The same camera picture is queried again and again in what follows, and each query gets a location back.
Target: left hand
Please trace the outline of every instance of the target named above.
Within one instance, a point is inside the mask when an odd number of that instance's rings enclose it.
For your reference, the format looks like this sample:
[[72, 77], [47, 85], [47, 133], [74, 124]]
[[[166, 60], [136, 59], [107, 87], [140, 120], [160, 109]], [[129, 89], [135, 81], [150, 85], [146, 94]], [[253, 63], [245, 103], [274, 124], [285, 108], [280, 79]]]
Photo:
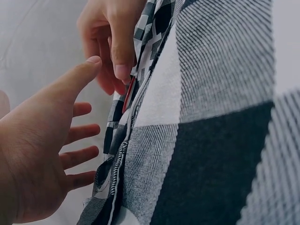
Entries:
[[66, 175], [64, 170], [96, 157], [96, 146], [61, 155], [59, 151], [66, 144], [100, 132], [95, 124], [70, 125], [73, 117], [91, 111], [89, 103], [74, 102], [101, 66], [100, 57], [92, 57], [0, 120], [0, 169], [6, 169], [0, 174], [11, 180], [6, 195], [11, 199], [0, 199], [0, 205], [15, 203], [13, 222], [26, 223], [52, 215], [70, 190], [94, 181], [93, 171]]

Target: fabric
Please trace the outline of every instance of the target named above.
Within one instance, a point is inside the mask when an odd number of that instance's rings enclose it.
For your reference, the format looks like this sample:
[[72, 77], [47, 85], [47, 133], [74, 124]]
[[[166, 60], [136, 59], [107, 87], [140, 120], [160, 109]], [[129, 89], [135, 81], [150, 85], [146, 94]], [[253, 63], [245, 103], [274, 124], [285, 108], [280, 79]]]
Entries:
[[137, 90], [124, 115], [114, 103], [78, 224], [300, 224], [300, 78], [277, 70], [279, 2], [148, 2]]

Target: white surface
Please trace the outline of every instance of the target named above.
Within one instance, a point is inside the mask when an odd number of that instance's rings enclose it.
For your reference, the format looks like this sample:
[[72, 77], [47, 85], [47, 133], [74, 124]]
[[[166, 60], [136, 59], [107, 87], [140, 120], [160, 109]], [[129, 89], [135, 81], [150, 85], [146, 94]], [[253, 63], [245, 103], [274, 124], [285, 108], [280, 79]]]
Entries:
[[276, 52], [276, 93], [300, 86], [300, 1], [273, 2], [273, 30]]
[[[0, 90], [8, 96], [11, 109], [84, 60], [76, 20], [85, 2], [0, 1]], [[77, 142], [63, 150], [97, 145], [102, 151], [111, 97], [104, 94], [96, 82], [93, 82], [83, 90], [78, 100], [91, 102], [93, 110], [90, 115], [75, 120], [74, 124], [98, 123], [102, 128], [101, 135]], [[69, 172], [96, 170], [101, 161], [100, 155]], [[53, 216], [31, 225], [76, 224], [83, 210], [82, 202], [90, 197], [91, 191], [92, 187], [89, 186], [69, 193]]]

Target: right hand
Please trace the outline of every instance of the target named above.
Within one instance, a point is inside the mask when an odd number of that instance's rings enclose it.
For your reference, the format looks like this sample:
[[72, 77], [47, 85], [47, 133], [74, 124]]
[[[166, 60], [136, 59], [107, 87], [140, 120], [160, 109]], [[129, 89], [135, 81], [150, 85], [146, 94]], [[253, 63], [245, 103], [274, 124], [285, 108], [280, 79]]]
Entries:
[[146, 0], [89, 0], [78, 21], [85, 57], [99, 55], [97, 81], [103, 90], [125, 94], [136, 64], [134, 30]]

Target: plaid fabric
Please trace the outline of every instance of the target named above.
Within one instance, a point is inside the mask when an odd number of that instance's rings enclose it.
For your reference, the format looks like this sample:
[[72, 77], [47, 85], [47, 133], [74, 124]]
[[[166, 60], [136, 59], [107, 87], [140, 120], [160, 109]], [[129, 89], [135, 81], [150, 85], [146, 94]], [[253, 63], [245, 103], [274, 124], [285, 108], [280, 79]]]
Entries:
[[134, 100], [78, 224], [300, 224], [300, 79], [275, 62], [273, 2], [151, 3]]

